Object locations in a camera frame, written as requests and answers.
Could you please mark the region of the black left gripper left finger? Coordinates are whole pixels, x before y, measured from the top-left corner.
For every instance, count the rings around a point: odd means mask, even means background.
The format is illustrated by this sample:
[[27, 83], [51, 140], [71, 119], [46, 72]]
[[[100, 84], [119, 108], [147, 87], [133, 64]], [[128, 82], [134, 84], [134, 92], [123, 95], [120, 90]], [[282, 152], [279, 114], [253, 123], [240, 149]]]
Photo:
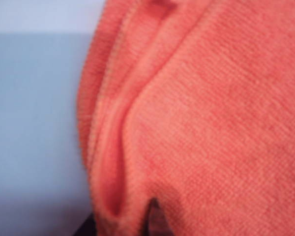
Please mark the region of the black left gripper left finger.
[[83, 224], [76, 230], [75, 236], [97, 236], [94, 215], [90, 214]]

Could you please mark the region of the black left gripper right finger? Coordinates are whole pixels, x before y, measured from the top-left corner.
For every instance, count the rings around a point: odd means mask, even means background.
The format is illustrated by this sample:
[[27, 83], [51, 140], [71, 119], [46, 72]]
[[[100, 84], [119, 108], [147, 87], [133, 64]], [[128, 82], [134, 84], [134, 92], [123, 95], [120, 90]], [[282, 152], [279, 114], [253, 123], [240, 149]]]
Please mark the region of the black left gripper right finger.
[[156, 198], [149, 204], [147, 219], [144, 226], [145, 236], [172, 236], [165, 214]]

